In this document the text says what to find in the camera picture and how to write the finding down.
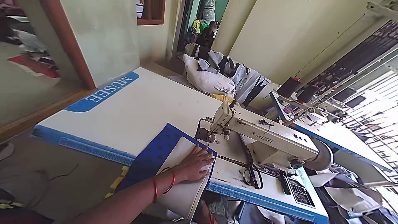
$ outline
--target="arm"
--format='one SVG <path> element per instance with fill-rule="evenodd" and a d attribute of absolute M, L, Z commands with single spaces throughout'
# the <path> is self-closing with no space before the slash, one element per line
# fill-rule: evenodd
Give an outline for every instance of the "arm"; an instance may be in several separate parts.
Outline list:
<path fill-rule="evenodd" d="M 174 184 L 178 184 L 181 181 L 200 180 L 209 175 L 208 171 L 200 171 L 203 166 L 214 161 L 213 153 L 208 153 L 206 150 L 207 148 L 201 149 L 197 145 L 180 164 L 156 175 L 158 196 L 164 193 L 171 185 L 173 180 L 172 171 L 176 175 Z M 96 208 L 76 217 L 71 223 L 130 224 L 142 210 L 152 203 L 153 198 L 154 181 L 149 178 L 107 198 Z"/>

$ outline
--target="window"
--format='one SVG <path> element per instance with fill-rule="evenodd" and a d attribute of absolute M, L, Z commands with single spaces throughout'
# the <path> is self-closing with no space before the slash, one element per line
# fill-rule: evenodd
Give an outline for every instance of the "window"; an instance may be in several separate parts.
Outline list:
<path fill-rule="evenodd" d="M 138 25 L 163 24 L 165 3 L 166 0 L 136 0 Z"/>

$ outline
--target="black scissors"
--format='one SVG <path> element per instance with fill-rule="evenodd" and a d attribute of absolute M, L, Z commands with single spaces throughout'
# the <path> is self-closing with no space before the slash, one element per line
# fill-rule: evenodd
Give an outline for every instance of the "black scissors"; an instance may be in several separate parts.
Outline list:
<path fill-rule="evenodd" d="M 243 149 L 245 151 L 246 159 L 248 161 L 247 169 L 243 172 L 243 180 L 245 181 L 245 183 L 247 185 L 252 186 L 252 187 L 254 187 L 257 190 L 260 190 L 260 189 L 263 188 L 263 179 L 261 178 L 260 170 L 257 168 L 256 165 L 254 165 L 253 157 L 250 154 L 249 148 L 247 147 L 245 141 L 243 140 L 242 135 L 239 134 L 239 136 L 240 136 L 240 140 L 242 141 L 242 146 L 243 146 Z M 260 186 L 258 186 L 257 178 L 256 178 L 256 176 L 254 174 L 253 167 L 258 173 L 258 177 L 259 177 L 259 180 L 260 180 Z M 246 180 L 246 175 L 245 175 L 246 172 L 249 172 L 249 176 L 250 176 L 250 180 L 249 181 Z"/>

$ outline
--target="blue table edge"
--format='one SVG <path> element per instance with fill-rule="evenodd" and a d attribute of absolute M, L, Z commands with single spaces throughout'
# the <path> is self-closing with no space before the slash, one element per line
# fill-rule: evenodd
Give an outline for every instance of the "blue table edge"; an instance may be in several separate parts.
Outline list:
<path fill-rule="evenodd" d="M 127 166 L 131 166 L 136 158 L 135 155 L 131 155 L 129 153 L 101 145 L 93 141 L 48 128 L 40 124 L 33 128 L 31 137 L 48 141 L 53 145 L 64 146 Z M 236 188 L 231 185 L 210 182 L 206 189 L 317 224 L 326 224 L 328 222 L 327 216 L 310 212 L 284 202 L 276 201 L 275 199 Z"/>

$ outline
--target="black thread spool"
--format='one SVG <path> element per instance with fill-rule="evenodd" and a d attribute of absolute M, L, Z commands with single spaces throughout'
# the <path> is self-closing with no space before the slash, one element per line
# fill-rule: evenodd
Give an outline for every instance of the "black thread spool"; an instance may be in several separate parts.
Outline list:
<path fill-rule="evenodd" d="M 317 86 L 308 85 L 304 88 L 304 91 L 297 97 L 297 102 L 308 103 L 312 96 L 318 91 Z"/>
<path fill-rule="evenodd" d="M 276 90 L 276 92 L 285 98 L 289 98 L 292 93 L 301 88 L 303 85 L 304 84 L 299 82 L 298 78 L 290 77 L 279 89 Z"/>

